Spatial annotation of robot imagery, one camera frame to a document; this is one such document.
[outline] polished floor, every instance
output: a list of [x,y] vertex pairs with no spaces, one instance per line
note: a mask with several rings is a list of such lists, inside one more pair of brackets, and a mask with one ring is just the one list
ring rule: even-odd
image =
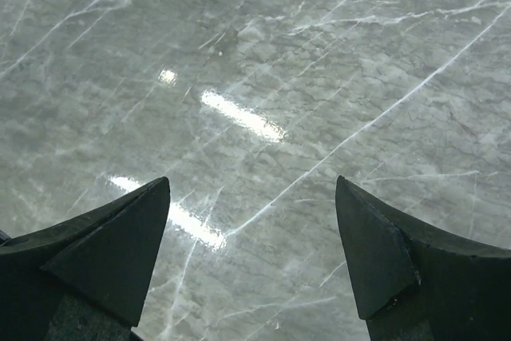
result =
[[368,340],[339,174],[511,248],[510,8],[0,0],[0,229],[45,228],[165,175],[139,335]]

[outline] marble floor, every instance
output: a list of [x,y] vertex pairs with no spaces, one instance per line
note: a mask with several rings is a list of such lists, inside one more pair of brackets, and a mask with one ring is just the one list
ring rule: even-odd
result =
[[165,175],[147,340],[368,340],[339,174],[511,248],[511,0],[0,0],[0,228]]

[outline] gray marble surface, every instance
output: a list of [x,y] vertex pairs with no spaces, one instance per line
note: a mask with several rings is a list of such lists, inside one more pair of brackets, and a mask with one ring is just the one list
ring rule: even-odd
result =
[[511,0],[0,0],[0,228],[166,175],[147,340],[368,340],[343,174],[511,248]]

